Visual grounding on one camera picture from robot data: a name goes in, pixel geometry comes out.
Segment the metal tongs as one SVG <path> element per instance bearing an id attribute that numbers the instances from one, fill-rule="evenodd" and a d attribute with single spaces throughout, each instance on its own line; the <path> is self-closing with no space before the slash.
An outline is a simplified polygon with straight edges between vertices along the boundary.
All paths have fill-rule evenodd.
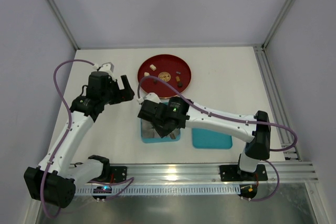
<path id="1" fill-rule="evenodd" d="M 170 138 L 171 138 L 172 140 L 175 140 L 175 139 L 176 139 L 176 135 L 175 135 L 174 133 L 170 133 L 169 136 L 170 136 Z"/>

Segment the teal box lid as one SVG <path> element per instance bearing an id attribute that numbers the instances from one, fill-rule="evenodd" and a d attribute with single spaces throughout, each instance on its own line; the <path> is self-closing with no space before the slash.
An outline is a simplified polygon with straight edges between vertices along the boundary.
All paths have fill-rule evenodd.
<path id="1" fill-rule="evenodd" d="M 232 137 L 205 129 L 192 129 L 192 144 L 199 149 L 228 150 L 232 148 Z"/>

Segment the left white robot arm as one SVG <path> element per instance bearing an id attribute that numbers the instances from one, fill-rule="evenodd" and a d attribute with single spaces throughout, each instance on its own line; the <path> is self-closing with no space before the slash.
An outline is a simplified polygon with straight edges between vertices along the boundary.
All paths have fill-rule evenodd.
<path id="1" fill-rule="evenodd" d="M 107 182 L 111 178 L 108 158 L 91 155 L 75 168 L 70 163 L 82 139 L 93 126 L 106 105 L 131 101 L 134 98 L 128 78 L 121 76 L 124 88 L 104 71 L 94 71 L 88 78 L 86 94 L 75 98 L 71 104 L 62 133 L 45 158 L 36 168 L 28 167 L 24 173 L 32 199 L 60 208 L 66 208 L 75 195 L 75 190 L 87 182 Z"/>

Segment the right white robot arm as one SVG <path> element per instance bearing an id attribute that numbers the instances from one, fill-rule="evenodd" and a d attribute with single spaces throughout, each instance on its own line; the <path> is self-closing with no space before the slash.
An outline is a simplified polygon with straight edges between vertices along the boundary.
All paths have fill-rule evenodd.
<path id="1" fill-rule="evenodd" d="M 139 98 L 138 118 L 151 123 L 163 138 L 176 129 L 203 129 L 223 133 L 245 142 L 238 158 L 239 173 L 255 173 L 260 161 L 270 158 L 269 117 L 264 111 L 255 115 L 235 115 L 202 108 L 191 100 L 170 98 L 167 104 L 159 98 Z"/>

